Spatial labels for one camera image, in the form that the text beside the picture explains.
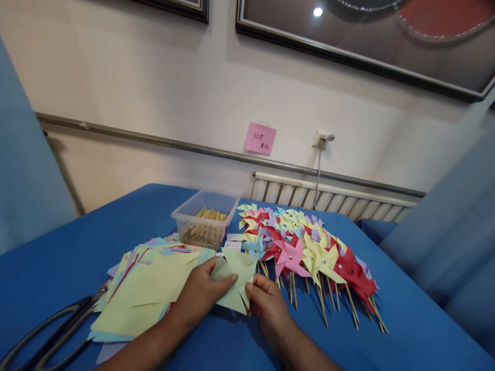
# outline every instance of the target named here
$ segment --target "colored paper square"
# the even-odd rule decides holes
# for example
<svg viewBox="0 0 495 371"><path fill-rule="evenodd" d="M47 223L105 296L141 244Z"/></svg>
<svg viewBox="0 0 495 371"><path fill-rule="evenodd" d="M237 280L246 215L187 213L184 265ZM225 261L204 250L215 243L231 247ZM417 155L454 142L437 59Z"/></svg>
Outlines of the colored paper square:
<svg viewBox="0 0 495 371"><path fill-rule="evenodd" d="M277 129L250 123L247 131L246 149L264 155L270 155Z"/></svg>

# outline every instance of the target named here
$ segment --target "blue curtain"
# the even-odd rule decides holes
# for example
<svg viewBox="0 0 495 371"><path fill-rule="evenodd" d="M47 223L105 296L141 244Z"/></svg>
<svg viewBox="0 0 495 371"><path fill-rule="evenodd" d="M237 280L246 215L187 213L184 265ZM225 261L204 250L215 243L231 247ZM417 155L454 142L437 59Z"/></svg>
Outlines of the blue curtain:
<svg viewBox="0 0 495 371"><path fill-rule="evenodd" d="M74 218L58 165L0 39L0 255Z"/></svg>
<svg viewBox="0 0 495 371"><path fill-rule="evenodd" d="M495 130L380 248L495 358Z"/></svg>

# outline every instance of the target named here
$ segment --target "table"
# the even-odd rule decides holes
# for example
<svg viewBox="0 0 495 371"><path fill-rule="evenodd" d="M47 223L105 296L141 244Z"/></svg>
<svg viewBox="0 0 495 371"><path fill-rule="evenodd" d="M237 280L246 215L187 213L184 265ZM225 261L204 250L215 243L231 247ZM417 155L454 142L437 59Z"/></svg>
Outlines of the table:
<svg viewBox="0 0 495 371"><path fill-rule="evenodd" d="M360 219L356 225L376 245L379 245L399 224L392 222L375 221L373 219Z"/></svg>
<svg viewBox="0 0 495 371"><path fill-rule="evenodd" d="M106 270L122 254L153 237L175 231L172 211L196 191L148 184L63 227L0 257L0 356L33 327L59 309L92 295L107 278ZM257 202L258 206L272 204ZM313 288L297 281L299 311L290 314L338 364L345 369L495 369L495 361L408 276L406 276L346 216L312 212L332 234L352 247L367 262L380 287L378 305L390 335L360 310L359 331L350 311L342 306L331 312L326 303L329 329ZM238 231L236 214L229 232ZM287 287L284 296L288 302ZM50 365L65 358L89 333L87 323L54 357ZM30 345L27 355L42 339ZM95 367L101 345L93 343L69 367ZM167 369L281 369L268 348L256 318L247 318L215 306L186 344L169 361Z"/></svg>

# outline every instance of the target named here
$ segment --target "black scissors handle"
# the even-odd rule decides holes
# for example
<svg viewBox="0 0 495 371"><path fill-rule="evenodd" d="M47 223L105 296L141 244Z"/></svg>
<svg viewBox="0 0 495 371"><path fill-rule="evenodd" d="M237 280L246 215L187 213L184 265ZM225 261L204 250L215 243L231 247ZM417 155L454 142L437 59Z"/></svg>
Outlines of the black scissors handle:
<svg viewBox="0 0 495 371"><path fill-rule="evenodd" d="M74 335L84 321L91 315L93 300L91 296L87 296L80 301L65 307L59 312L52 315L42 324L31 331L26 337L19 341L4 357L0 363L0 371L7 371L7 367L19 352L28 344L36 335L38 335L45 327L56 321L60 317L72 313L72 315L48 338L43 346L36 354L18 371L29 370L45 370L44 367L53 357L53 355ZM63 360L57 366L50 370L62 370L66 368L77 356L91 343L91 340L82 343L70 356Z"/></svg>

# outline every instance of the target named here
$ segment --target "clear plastic box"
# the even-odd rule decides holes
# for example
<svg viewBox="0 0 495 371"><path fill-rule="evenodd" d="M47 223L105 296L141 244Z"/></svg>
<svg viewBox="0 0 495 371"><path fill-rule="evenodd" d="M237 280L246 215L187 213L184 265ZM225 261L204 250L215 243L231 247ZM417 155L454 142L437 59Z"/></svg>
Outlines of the clear plastic box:
<svg viewBox="0 0 495 371"><path fill-rule="evenodd" d="M234 217L239 197L222 193L199 191L172 213L177 221L180 241L195 246L218 250ZM214 209L226 214L224 221L216 221L197 215L204 209Z"/></svg>

